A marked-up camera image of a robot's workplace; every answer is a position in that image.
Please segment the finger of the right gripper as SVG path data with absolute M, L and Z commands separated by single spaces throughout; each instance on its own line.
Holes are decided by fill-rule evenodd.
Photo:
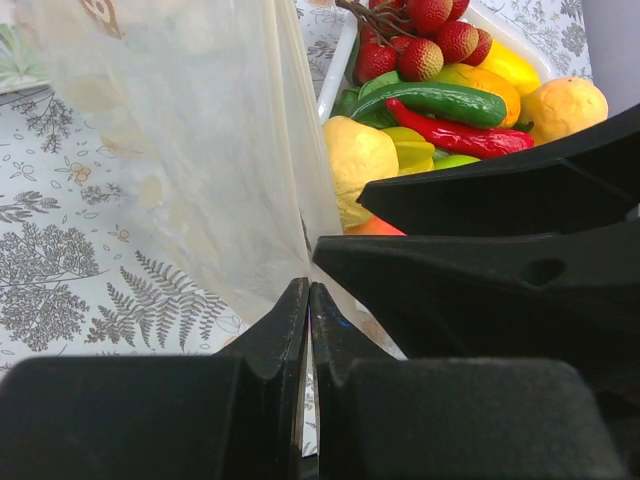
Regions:
M 375 181 L 359 202 L 409 235 L 572 234 L 639 204 L 639 108 L 496 159 Z
M 543 357 L 639 396 L 639 225 L 570 235 L 330 236 L 315 263 L 410 357 Z

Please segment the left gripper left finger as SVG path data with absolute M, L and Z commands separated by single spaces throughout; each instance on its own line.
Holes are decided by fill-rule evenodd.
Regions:
M 36 357 L 1 383 L 5 479 L 297 479 L 310 285 L 213 355 Z

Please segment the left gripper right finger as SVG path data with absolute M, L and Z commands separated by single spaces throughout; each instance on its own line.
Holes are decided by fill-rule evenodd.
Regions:
M 323 479 L 626 479 L 578 372 L 547 359 L 398 360 L 309 294 Z

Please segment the green apple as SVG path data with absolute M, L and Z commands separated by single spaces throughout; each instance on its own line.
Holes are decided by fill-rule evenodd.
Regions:
M 479 162 L 479 159 L 468 155 L 449 155 L 434 161 L 435 170 L 444 170 Z

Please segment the yellow star fruit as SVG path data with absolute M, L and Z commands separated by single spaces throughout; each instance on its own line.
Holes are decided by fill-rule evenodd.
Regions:
M 405 127 L 383 129 L 396 148 L 399 176 L 426 173 L 434 169 L 435 146 L 414 130 Z

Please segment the pink peach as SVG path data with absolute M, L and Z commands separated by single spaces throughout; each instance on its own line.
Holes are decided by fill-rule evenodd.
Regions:
M 364 235 L 364 236 L 404 236 L 405 233 L 397 229 L 393 225 L 384 220 L 372 216 L 366 222 L 349 227 L 345 230 L 346 235 Z

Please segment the yellow lemon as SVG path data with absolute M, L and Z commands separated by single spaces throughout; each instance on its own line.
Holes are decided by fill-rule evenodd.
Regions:
M 388 134 L 345 116 L 330 118 L 323 133 L 341 226 L 357 227 L 372 217 L 357 202 L 364 187 L 399 173 L 396 147 Z

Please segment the clear dotted zip bag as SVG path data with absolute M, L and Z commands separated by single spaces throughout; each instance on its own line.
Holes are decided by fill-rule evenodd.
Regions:
M 82 339 L 194 352 L 236 336 L 341 230 L 290 1 L 21 1 L 57 94 L 123 163 L 149 231 Z

